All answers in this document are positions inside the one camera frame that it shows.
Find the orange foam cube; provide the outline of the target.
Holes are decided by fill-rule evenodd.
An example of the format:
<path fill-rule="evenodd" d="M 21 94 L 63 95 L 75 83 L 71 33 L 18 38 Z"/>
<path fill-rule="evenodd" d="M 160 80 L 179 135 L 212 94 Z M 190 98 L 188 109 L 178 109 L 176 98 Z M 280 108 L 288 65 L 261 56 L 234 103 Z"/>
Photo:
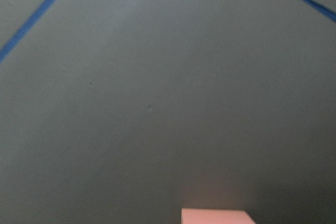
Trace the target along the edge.
<path fill-rule="evenodd" d="M 192 209 L 181 210 L 183 224 L 255 224 L 252 218 L 240 210 Z"/>

